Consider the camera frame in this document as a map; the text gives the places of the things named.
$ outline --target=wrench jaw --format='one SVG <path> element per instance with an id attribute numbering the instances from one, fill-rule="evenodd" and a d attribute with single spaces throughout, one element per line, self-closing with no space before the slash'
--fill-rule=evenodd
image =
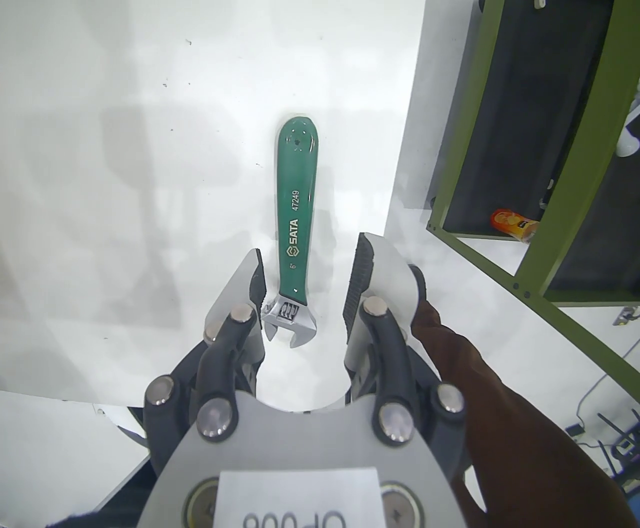
<path id="1" fill-rule="evenodd" d="M 288 297 L 278 295 L 262 309 L 264 333 L 271 341 L 278 328 L 293 332 L 290 348 L 302 346 L 316 336 L 316 319 L 308 306 L 300 304 Z"/>

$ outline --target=metal bolt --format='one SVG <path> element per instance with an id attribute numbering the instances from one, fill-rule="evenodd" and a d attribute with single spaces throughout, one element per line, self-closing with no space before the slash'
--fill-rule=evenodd
<path id="1" fill-rule="evenodd" d="M 381 486 L 382 506 L 387 528 L 418 528 L 421 526 L 420 508 L 413 495 L 400 484 Z"/>
<path id="2" fill-rule="evenodd" d="M 382 317 L 387 313 L 387 303 L 385 303 L 380 297 L 367 297 L 362 303 L 364 311 L 370 316 Z"/>
<path id="3" fill-rule="evenodd" d="M 438 386 L 438 399 L 447 412 L 459 413 L 465 408 L 465 397 L 455 385 L 450 383 L 441 383 Z"/>
<path id="4" fill-rule="evenodd" d="M 216 438 L 231 425 L 233 409 L 225 398 L 212 398 L 198 411 L 196 424 L 205 438 Z"/>
<path id="5" fill-rule="evenodd" d="M 175 384 L 171 376 L 158 376 L 154 379 L 145 392 L 145 398 L 151 405 L 162 405 L 169 401 L 173 394 Z"/>
<path id="6" fill-rule="evenodd" d="M 217 478 L 198 484 L 189 496 L 184 512 L 188 528 L 211 528 L 217 498 Z"/>
<path id="7" fill-rule="evenodd" d="M 205 329 L 203 334 L 203 339 L 206 343 L 211 344 L 216 340 L 218 336 L 218 332 L 222 328 L 222 321 L 214 321 L 213 323 L 209 323 Z"/>
<path id="8" fill-rule="evenodd" d="M 233 319 L 237 323 L 246 323 L 249 319 L 251 319 L 251 315 L 253 314 L 253 308 L 246 303 L 241 305 L 235 305 L 231 308 L 231 319 Z"/>
<path id="9" fill-rule="evenodd" d="M 378 420 L 382 432 L 394 442 L 404 444 L 412 439 L 415 430 L 413 417 L 404 405 L 385 403 L 378 412 Z"/>

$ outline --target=white table surface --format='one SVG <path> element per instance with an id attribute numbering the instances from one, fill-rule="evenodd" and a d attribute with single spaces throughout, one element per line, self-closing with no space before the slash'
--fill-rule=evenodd
<path id="1" fill-rule="evenodd" d="M 356 238 L 384 230 L 423 7 L 4 5 L 0 390 L 139 405 L 254 246 L 274 295 L 275 137 L 299 113 L 320 137 L 318 333 L 294 351 L 278 334 L 260 397 L 291 410 L 338 398 Z"/>

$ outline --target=white label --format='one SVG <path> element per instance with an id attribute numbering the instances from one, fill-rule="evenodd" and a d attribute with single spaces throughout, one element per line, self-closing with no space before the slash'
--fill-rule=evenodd
<path id="1" fill-rule="evenodd" d="M 386 528 L 378 471 L 223 471 L 213 526 Z"/>

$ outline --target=green metal shelf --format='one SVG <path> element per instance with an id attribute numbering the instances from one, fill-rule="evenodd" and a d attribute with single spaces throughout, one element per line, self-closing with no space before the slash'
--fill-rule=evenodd
<path id="1" fill-rule="evenodd" d="M 454 128 L 447 164 L 427 229 L 534 310 L 636 401 L 640 401 L 640 372 L 558 308 L 640 303 L 636 283 L 629 288 L 613 285 L 609 290 L 600 286 L 579 290 L 550 288 L 579 238 L 580 230 L 588 225 L 585 219 L 613 163 L 616 142 L 636 91 L 640 77 L 637 55 L 640 49 L 640 2 L 613 2 L 602 52 L 581 119 L 538 231 L 515 275 L 507 273 L 458 239 L 458 236 L 466 235 L 454 235 L 444 229 L 483 102 L 507 1 L 510 0 L 486 0 L 467 88 L 458 114 L 460 117 Z M 640 237 L 629 243 L 635 251 L 636 246 L 640 247 Z"/>

